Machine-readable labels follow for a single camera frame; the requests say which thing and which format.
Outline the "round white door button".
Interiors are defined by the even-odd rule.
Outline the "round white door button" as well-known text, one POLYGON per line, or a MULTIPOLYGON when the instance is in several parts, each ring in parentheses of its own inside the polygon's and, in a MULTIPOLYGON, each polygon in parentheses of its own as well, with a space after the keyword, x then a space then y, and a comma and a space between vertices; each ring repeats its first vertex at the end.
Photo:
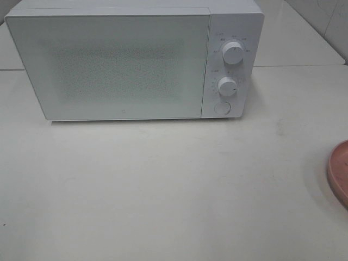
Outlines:
POLYGON ((219 115, 228 115, 231 111, 231 105, 228 102, 220 102, 215 105, 214 111, 219 115))

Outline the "pink round plate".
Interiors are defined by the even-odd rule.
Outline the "pink round plate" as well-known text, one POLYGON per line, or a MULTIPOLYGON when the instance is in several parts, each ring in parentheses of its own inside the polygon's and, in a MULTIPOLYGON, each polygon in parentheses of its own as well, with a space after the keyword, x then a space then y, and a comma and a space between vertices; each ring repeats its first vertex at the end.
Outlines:
POLYGON ((331 151, 327 163, 327 180, 336 198, 347 209, 347 140, 331 151))

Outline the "white microwave knob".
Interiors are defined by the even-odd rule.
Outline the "white microwave knob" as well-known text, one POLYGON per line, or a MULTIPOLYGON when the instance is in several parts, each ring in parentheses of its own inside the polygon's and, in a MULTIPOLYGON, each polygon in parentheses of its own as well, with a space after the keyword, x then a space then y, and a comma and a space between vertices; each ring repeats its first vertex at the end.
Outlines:
POLYGON ((218 81, 217 89, 221 96, 229 97, 236 93, 238 85, 232 77, 223 77, 218 81))
POLYGON ((226 64, 234 65, 244 58, 244 47, 239 41, 229 41, 222 47, 222 57, 226 64))

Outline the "white microwave oven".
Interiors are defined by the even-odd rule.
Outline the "white microwave oven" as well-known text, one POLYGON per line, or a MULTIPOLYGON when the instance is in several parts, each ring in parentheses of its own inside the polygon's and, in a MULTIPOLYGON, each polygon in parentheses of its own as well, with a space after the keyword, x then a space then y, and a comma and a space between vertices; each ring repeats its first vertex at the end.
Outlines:
POLYGON ((243 114, 254 1, 21 1, 4 18, 50 121, 243 114))

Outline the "upper white microwave knob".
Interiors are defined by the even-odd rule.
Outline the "upper white microwave knob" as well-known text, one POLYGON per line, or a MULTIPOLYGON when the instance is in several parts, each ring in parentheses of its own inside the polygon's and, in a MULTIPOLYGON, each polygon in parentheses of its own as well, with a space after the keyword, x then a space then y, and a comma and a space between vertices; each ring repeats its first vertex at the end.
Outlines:
POLYGON ((222 47, 222 57, 226 64, 234 65, 244 58, 244 47, 239 41, 229 41, 222 47))

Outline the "lower white microwave knob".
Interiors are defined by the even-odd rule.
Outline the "lower white microwave knob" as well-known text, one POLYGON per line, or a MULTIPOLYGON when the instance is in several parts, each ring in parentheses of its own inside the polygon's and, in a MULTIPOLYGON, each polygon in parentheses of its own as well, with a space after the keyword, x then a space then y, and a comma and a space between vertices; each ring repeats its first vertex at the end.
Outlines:
POLYGON ((232 77, 223 77, 218 81, 217 89, 221 96, 229 97, 236 93, 238 85, 232 77))

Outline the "white microwave door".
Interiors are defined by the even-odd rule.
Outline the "white microwave door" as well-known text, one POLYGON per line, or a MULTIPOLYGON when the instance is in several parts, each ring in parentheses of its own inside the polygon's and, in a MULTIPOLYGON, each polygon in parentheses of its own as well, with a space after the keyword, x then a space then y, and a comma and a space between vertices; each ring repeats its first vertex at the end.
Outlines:
POLYGON ((10 17, 46 119, 201 115, 209 16, 10 17))

